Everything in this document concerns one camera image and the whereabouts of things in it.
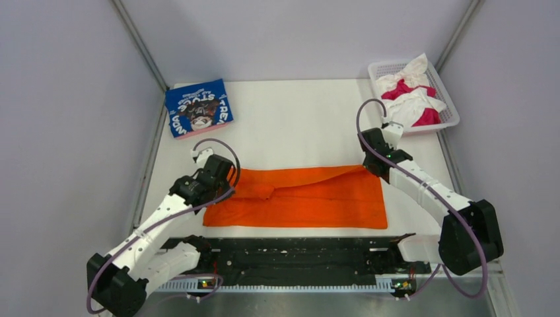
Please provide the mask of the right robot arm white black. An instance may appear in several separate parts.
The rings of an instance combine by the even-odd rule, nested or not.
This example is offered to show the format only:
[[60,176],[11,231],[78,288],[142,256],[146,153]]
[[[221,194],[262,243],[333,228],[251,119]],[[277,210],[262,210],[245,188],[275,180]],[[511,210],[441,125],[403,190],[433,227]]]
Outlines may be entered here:
[[401,238],[387,254],[389,267],[405,272],[414,262],[431,262],[465,275],[500,258],[504,246],[494,206],[485,199],[466,198],[429,176],[410,154],[393,146],[400,138],[397,130],[385,125],[359,132],[363,166],[416,202],[440,232]]

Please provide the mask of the orange t-shirt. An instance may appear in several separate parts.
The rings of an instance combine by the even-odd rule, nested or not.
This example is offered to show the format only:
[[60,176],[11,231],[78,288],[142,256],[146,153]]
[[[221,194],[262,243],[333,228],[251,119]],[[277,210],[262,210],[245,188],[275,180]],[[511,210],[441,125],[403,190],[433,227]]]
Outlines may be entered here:
[[382,184],[361,165],[241,171],[206,227],[386,229]]

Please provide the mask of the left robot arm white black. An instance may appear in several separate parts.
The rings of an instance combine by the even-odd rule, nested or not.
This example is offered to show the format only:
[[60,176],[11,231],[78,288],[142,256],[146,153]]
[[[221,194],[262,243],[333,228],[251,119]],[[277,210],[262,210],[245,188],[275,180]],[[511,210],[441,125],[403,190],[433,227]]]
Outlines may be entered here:
[[[146,221],[106,255],[96,253],[88,260],[86,308],[90,314],[108,311],[114,316],[134,316],[167,281],[184,271],[203,273],[211,267],[212,256],[200,246],[200,238],[159,252],[172,231],[234,193],[230,174],[240,177],[238,158],[229,160],[206,149],[193,159],[196,172],[178,178]],[[100,309],[93,308],[94,302]]]

